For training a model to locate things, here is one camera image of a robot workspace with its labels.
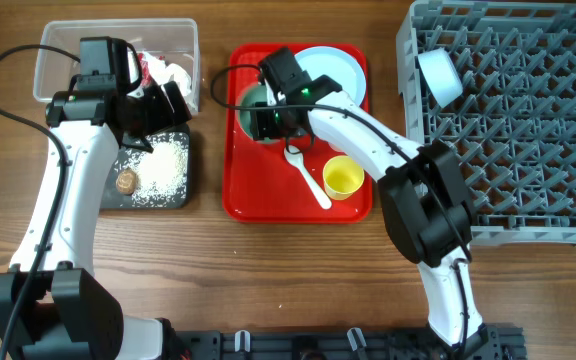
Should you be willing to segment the white napkin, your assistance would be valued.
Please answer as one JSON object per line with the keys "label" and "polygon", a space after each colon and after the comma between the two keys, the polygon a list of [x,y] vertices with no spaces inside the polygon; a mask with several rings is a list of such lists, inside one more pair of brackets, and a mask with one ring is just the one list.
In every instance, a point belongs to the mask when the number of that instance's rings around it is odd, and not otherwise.
{"label": "white napkin", "polygon": [[148,52],[138,54],[142,69],[143,88],[152,83],[164,85],[175,82],[183,97],[187,97],[192,92],[192,79],[186,70],[175,63],[168,63],[163,56],[153,56]]}

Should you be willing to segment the green bowl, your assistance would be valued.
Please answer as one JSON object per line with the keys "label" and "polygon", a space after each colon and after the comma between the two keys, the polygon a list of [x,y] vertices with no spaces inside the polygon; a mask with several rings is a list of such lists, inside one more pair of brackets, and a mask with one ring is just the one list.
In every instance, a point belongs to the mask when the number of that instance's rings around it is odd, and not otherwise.
{"label": "green bowl", "polygon": [[[267,103],[267,90],[265,85],[250,85],[244,89],[244,91],[239,95],[237,99],[237,106],[244,106],[244,107],[252,107],[257,102],[261,102],[266,104]],[[263,140],[254,140],[252,138],[251,132],[251,120],[252,115],[251,112],[248,111],[237,111],[236,112],[236,120],[239,124],[241,130],[244,132],[244,135],[251,141],[255,142],[256,144],[263,145],[263,146],[271,146],[271,145],[284,145],[284,139],[269,139],[264,138]]]}

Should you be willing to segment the light blue plate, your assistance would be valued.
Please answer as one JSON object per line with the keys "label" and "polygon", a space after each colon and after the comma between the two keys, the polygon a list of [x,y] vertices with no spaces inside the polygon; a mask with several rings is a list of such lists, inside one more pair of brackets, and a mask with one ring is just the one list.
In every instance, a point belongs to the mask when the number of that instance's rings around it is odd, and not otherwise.
{"label": "light blue plate", "polygon": [[367,79],[359,62],[349,53],[330,46],[309,47],[295,58],[312,80],[328,76],[346,91],[357,105],[364,101]]}

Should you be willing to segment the brown food scrap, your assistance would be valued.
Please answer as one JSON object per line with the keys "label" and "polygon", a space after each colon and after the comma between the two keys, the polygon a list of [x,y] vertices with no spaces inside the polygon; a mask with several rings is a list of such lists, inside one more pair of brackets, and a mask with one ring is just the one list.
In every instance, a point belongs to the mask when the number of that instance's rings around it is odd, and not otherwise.
{"label": "brown food scrap", "polygon": [[135,192],[137,183],[137,174],[132,169],[127,168],[118,174],[115,185],[119,193],[130,196]]}

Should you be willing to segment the light blue bowl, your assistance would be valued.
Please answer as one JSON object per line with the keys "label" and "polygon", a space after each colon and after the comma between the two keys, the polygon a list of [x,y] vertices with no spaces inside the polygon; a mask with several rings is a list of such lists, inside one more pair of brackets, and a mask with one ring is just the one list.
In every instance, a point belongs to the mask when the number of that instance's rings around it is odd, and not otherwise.
{"label": "light blue bowl", "polygon": [[440,107],[447,107],[462,95],[462,82],[446,50],[439,48],[421,53],[417,60],[428,88]]}

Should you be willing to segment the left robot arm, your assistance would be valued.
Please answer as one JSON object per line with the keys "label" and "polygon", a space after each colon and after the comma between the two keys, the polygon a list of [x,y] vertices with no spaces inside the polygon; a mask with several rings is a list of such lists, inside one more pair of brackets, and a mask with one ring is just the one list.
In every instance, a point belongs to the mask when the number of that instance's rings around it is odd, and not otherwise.
{"label": "left robot arm", "polygon": [[46,169],[27,232],[0,273],[0,357],[188,359],[164,318],[127,316],[95,279],[93,243],[105,183],[121,148],[149,151],[149,136],[191,114],[176,83],[143,88],[129,42],[87,37],[69,87],[46,108]]}

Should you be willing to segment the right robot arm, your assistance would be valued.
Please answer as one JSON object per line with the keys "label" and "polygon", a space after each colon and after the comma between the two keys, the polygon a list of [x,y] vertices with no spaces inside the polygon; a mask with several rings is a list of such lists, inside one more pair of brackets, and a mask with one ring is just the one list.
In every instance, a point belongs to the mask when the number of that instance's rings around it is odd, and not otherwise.
{"label": "right robot arm", "polygon": [[475,209],[454,151],[392,131],[334,78],[309,74],[287,47],[257,67],[268,95],[254,109],[253,137],[303,130],[340,149],[376,182],[388,236],[422,277],[430,328],[445,345],[464,349],[483,320],[468,274]]}

